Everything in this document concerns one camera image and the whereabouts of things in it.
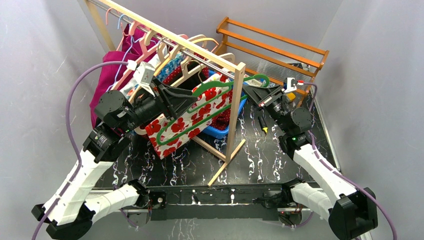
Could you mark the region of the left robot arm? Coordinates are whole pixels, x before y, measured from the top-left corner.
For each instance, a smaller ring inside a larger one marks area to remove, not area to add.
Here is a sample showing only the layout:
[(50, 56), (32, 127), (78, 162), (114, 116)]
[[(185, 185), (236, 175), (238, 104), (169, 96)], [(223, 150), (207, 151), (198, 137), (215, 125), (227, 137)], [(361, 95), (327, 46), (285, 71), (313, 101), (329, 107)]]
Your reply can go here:
[(150, 191), (138, 180), (99, 197), (88, 195), (99, 178), (131, 143), (135, 128), (147, 125), (160, 115), (175, 120), (196, 101), (190, 90), (152, 81), (153, 91), (131, 103), (119, 90), (104, 93), (95, 107), (100, 119), (77, 153), (77, 161), (56, 194), (32, 209), (33, 216), (47, 224), (54, 240), (78, 240), (101, 218), (128, 206), (144, 208)]

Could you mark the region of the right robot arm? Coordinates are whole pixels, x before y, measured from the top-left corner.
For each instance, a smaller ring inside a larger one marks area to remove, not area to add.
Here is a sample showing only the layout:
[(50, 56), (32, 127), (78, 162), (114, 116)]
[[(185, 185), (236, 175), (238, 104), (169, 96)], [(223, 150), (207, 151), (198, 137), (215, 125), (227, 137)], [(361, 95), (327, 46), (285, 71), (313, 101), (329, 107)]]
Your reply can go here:
[(378, 227), (375, 194), (368, 187), (360, 190), (343, 179), (308, 136), (313, 115), (309, 109), (290, 109), (282, 86), (244, 85), (242, 90), (259, 109), (265, 109), (283, 131), (278, 142), (281, 150), (308, 172), (321, 187), (316, 190), (303, 180), (283, 185), (278, 198), (288, 207), (304, 205), (326, 220), (340, 240), (352, 240)]

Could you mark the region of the red polka dot skirt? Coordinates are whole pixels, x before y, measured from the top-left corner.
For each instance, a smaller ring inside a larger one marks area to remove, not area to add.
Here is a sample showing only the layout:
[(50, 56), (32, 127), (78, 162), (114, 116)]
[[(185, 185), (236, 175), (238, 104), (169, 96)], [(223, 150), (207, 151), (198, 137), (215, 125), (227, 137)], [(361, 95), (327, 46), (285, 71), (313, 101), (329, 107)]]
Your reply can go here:
[(213, 117), (212, 122), (209, 126), (217, 130), (224, 131), (230, 124), (230, 116), (231, 116), (231, 109), (228, 108), (224, 110), (222, 113)]

